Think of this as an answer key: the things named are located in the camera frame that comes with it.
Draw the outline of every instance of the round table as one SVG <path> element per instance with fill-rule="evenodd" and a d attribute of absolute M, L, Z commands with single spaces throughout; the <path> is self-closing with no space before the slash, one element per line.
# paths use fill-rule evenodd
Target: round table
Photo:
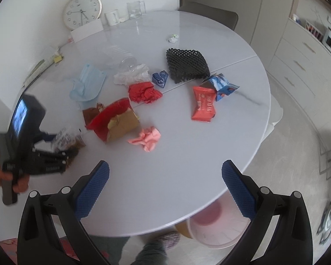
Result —
<path fill-rule="evenodd" d="M 180 37 L 176 44 L 168 42 L 172 34 Z M 270 114 L 270 87 L 260 59 L 229 28 L 178 11 L 152 12 L 62 47 L 64 60 L 47 69 L 27 91 L 47 109 L 41 130 L 84 129 L 82 112 L 69 92 L 70 79 L 79 77 L 85 63 L 110 72 L 98 98 L 108 105 L 128 96 L 126 86 L 113 83 L 111 65 L 120 55 L 131 53 L 153 74 L 168 71 L 165 54 L 170 47 L 200 51 L 211 73 L 223 73 L 240 88 L 216 102 L 216 116 L 202 123 L 191 120 L 196 106 L 192 87 L 201 81 L 175 84 L 169 78 L 164 89 L 156 86 L 163 97 L 155 103 L 131 103 L 141 127 L 155 126 L 162 135 L 153 152 L 127 143 L 140 129 L 107 144 L 86 131 L 87 146 L 64 174 L 31 178 L 30 188 L 56 193 L 90 173 L 100 160 L 108 162 L 110 178 L 89 216 L 81 220 L 89 234 L 140 235 L 196 214 L 227 190 L 221 176 L 223 162 L 231 159 L 243 172 L 260 146 Z"/>

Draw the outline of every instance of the black foam net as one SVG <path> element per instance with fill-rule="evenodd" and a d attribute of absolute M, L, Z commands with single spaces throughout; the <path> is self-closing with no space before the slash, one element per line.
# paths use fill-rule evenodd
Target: black foam net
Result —
<path fill-rule="evenodd" d="M 210 76 L 205 58 L 195 50 L 167 50 L 170 78 L 176 84 L 193 79 L 206 79 Z"/>

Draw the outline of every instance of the crumpled pink paper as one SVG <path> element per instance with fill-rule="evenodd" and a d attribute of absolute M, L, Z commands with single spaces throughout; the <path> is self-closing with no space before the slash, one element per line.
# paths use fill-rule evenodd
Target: crumpled pink paper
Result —
<path fill-rule="evenodd" d="M 160 132 L 153 126 L 148 129 L 142 129 L 138 138 L 128 140 L 128 143 L 133 145 L 143 145 L 144 151 L 151 152 L 156 147 L 159 139 L 161 138 Z"/>

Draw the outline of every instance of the folded blue carton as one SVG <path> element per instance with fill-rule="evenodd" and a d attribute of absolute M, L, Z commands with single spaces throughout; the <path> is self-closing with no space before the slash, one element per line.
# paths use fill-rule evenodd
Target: folded blue carton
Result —
<path fill-rule="evenodd" d="M 152 82 L 162 88 L 165 87 L 165 83 L 167 82 L 167 79 L 168 79 L 168 73 L 165 70 L 161 71 L 160 73 L 154 73 L 152 75 Z"/>
<path fill-rule="evenodd" d="M 239 86 L 230 84 L 223 74 L 214 74 L 213 76 L 205 79 L 200 86 L 208 89 L 215 89 L 217 91 L 216 102 L 224 96 L 229 96 L 239 89 Z"/>

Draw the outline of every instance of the gold handle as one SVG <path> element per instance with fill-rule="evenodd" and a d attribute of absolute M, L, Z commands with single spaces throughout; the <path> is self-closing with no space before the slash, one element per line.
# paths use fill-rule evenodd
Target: gold handle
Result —
<path fill-rule="evenodd" d="M 303 71 L 305 71 L 306 72 L 306 70 L 305 70 L 305 68 L 303 68 L 302 66 L 301 66 L 301 64 L 300 63 L 298 63 L 297 61 L 294 61 Z"/>
<path fill-rule="evenodd" d="M 307 43 L 303 43 L 309 50 L 311 50 L 314 54 L 316 54 L 316 52 L 307 44 Z"/>
<path fill-rule="evenodd" d="M 295 87 L 295 85 L 287 78 L 287 77 L 284 77 L 292 86 Z"/>

